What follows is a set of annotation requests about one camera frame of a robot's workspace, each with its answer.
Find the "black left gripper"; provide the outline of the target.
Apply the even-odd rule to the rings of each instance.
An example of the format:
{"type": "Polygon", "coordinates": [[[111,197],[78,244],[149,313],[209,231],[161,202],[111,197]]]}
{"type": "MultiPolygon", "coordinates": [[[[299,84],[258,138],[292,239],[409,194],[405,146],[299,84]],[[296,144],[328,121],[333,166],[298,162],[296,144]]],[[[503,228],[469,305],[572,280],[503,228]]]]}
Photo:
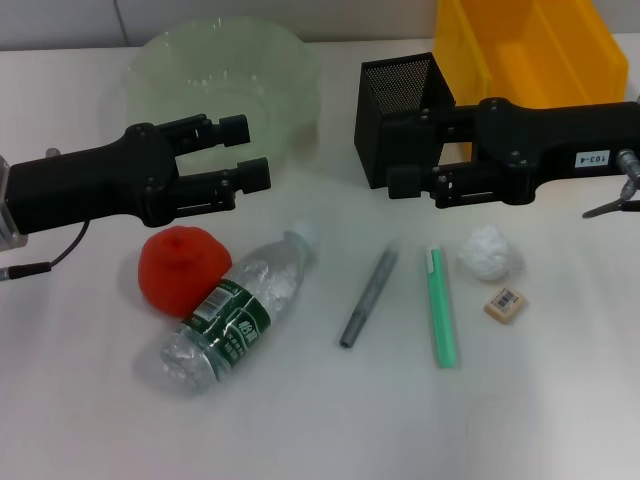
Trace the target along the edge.
{"type": "Polygon", "coordinates": [[[148,227],[160,227],[175,215],[230,211],[238,191],[247,195],[271,188],[268,160],[177,179],[175,155],[248,142],[245,115],[214,123],[198,114],[158,129],[151,124],[130,126],[103,147],[13,165],[8,210],[22,234],[113,215],[135,216],[148,227]],[[174,207],[169,187],[175,180],[174,207]]]}

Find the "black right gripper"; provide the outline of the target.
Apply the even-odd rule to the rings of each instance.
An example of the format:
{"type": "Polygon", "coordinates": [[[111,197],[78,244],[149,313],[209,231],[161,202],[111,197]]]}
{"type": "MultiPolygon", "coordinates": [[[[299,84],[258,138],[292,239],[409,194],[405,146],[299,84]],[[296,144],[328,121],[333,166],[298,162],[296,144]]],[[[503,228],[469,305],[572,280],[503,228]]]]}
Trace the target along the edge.
{"type": "Polygon", "coordinates": [[[529,109],[492,98],[478,106],[394,114],[383,122],[382,138],[391,146],[431,151],[470,142],[474,123],[475,163],[389,167],[389,197],[427,192],[438,209],[495,201],[525,205],[551,181],[620,175],[616,155],[639,151],[637,102],[529,109]]]}

